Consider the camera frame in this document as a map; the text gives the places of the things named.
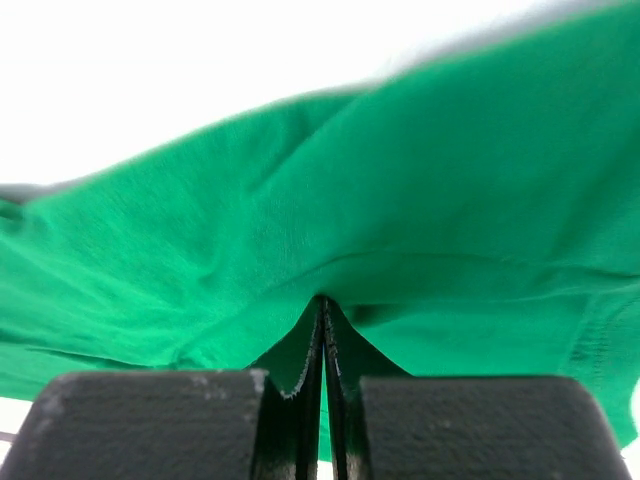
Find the white surface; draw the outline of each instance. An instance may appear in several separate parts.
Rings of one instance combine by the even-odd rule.
[[[18,433],[31,402],[0,397],[0,432]]]
[[[9,453],[9,449],[11,448],[11,444],[9,442],[2,442],[0,441],[0,467],[2,466],[2,463],[4,462],[4,457],[7,456],[7,453]]]
[[[558,5],[0,0],[0,183],[51,184]]]
[[[333,466],[331,462],[318,462],[318,480],[333,478]]]
[[[640,440],[636,440],[622,451],[627,467],[634,479],[640,479]]]

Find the green t-shirt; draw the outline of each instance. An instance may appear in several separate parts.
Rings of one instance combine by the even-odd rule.
[[[0,395],[243,368],[323,293],[413,374],[575,377],[628,443],[639,25],[637,3],[601,10],[0,200]]]

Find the green fabric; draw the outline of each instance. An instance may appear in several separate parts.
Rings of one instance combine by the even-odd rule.
[[[638,25],[637,3],[600,11],[0,201],[0,395],[244,367],[324,293],[414,374],[575,377],[628,443]],[[326,413],[322,434],[327,459]]]

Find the white background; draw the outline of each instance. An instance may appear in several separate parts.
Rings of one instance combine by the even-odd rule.
[[[0,194],[598,3],[0,0]],[[16,431],[27,408],[0,401],[0,431]]]

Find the black clamp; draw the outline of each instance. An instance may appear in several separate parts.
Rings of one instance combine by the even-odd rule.
[[[314,479],[323,352],[339,480],[631,480],[575,381],[412,377],[326,297],[246,370],[53,380],[0,480]]]

